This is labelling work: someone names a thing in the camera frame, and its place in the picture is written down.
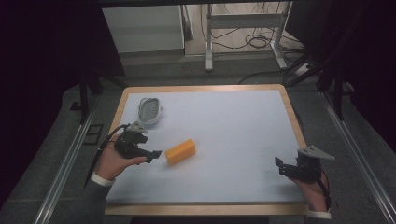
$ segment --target hand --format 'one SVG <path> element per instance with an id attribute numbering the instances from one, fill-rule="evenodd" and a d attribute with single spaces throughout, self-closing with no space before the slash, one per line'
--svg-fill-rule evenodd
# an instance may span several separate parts
<path id="1" fill-rule="evenodd" d="M 140 164 L 147 160 L 146 157 L 136 157 L 132 159 L 123 158 L 114 148 L 114 143 L 119 138 L 115 134 L 104 148 L 96 169 L 96 174 L 106 180 L 114 180 L 125 168 Z"/>
<path id="2" fill-rule="evenodd" d="M 306 183 L 304 181 L 289 178 L 293 181 L 301 190 L 306 201 L 308 202 L 308 208 L 310 211 L 315 212 L 327 212 L 326 200 L 323 196 L 323 191 L 317 182 Z M 327 176 L 322 172 L 320 180 L 323 182 L 326 188 L 329 186 Z"/>

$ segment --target wooden table edge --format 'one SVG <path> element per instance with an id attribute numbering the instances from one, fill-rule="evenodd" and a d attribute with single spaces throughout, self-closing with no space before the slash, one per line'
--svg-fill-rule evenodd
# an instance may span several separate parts
<path id="1" fill-rule="evenodd" d="M 280 84 L 262 85 L 216 85 L 216 86 L 161 86 L 129 87 L 120 98 L 120 103 L 111 124 L 112 132 L 120 126 L 120 119 L 130 93 L 144 92 L 184 92 L 184 91 L 279 91 L 288 113 L 300 148 L 306 147 L 303 133 L 294 114 L 289 96 Z M 139 216 L 202 216 L 202 215 L 305 215 L 306 204 L 250 204 L 250 205 L 115 205 L 106 206 L 106 215 L 139 215 Z"/>

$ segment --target metal frame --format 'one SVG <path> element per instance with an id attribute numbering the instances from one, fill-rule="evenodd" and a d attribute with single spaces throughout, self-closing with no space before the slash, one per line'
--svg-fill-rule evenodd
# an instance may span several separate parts
<path id="1" fill-rule="evenodd" d="M 51 186 L 49 187 L 49 192 L 47 193 L 43 203 L 41 204 L 40 209 L 37 212 L 37 216 L 35 217 L 34 224 L 46 224 L 50 222 L 50 218 L 55 209 L 55 206 L 61 196 L 62 190 L 64 189 L 64 184 L 66 183 L 67 177 L 69 177 L 70 171 L 73 167 L 73 164 L 76 160 L 77 154 L 82 145 L 82 141 L 84 140 L 85 134 L 88 131 L 88 128 L 91 124 L 93 115 L 96 111 L 96 106 L 98 105 L 100 100 L 100 96 L 94 95 L 92 97 L 92 102 L 90 108 L 92 109 L 89 113 L 87 119 L 84 123 L 82 123 L 79 128 L 76 136 L 67 151 L 67 154 L 62 161 L 62 164 L 56 174 L 55 178 L 52 181 Z"/>
<path id="2" fill-rule="evenodd" d="M 279 51 L 279 41 L 285 29 L 288 18 L 290 2 L 285 5 L 282 13 L 254 13 L 236 15 L 212 15 L 212 4 L 207 4 L 207 40 L 206 40 L 206 60 L 205 68 L 207 72 L 213 70 L 213 49 L 212 49 L 212 29 L 231 29 L 231 28 L 278 28 L 275 40 L 271 41 L 270 46 L 275 54 L 276 61 L 280 69 L 286 69 L 287 65 Z"/>
<path id="3" fill-rule="evenodd" d="M 352 159 L 360 170 L 361 176 L 366 182 L 368 188 L 373 193 L 373 196 L 384 217 L 387 219 L 387 222 L 393 224 L 396 223 L 396 207 L 392 199 L 389 197 L 382 183 L 376 177 L 374 171 L 370 167 L 369 162 L 365 159 L 363 153 L 361 152 L 361 148 L 359 147 L 358 143 L 356 143 L 347 125 L 344 121 L 338 118 L 337 114 L 332 109 L 333 105 L 331 97 L 328 93 L 323 91 L 320 91 L 318 94 L 323 100 L 323 104 L 325 104 L 327 111 L 332 118 L 332 122 L 335 124 L 335 127 L 343 138 Z"/>

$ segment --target dark background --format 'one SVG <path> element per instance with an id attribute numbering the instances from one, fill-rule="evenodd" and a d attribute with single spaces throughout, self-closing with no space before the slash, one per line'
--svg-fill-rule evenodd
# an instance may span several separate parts
<path id="1" fill-rule="evenodd" d="M 356 5 L 364 1 L 295 1 L 285 30 L 321 63 L 337 45 Z M 396 151 L 396 1 L 369 2 L 337 65 L 355 90 L 352 103 Z"/>
<path id="2" fill-rule="evenodd" d="M 82 74 L 124 73 L 97 4 L 2 1 L 0 8 L 2 204 L 56 120 L 64 92 Z"/>

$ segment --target finger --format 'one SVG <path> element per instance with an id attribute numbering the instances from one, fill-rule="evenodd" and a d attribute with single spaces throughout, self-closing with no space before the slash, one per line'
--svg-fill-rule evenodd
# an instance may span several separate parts
<path id="1" fill-rule="evenodd" d="M 110 141 L 117 141 L 117 139 L 120 137 L 120 135 L 119 134 L 114 134 L 113 136 L 111 136 L 111 139 L 110 139 Z"/>
<path id="2" fill-rule="evenodd" d="M 129 159 L 129 160 L 127 160 L 126 161 L 126 164 L 128 165 L 128 166 L 130 166 L 130 165 L 137 165 L 137 164 L 140 164 L 140 163 L 142 163 L 142 162 L 145 162 L 145 161 L 147 161 L 147 157 L 135 157 L 135 158 L 132 158 L 132 159 Z"/>
<path id="3" fill-rule="evenodd" d="M 293 179 L 293 178 L 289 178 L 289 180 L 291 180 L 292 182 L 294 182 L 294 184 L 296 184 L 297 186 L 301 186 L 304 182 L 299 180 L 299 179 Z"/>

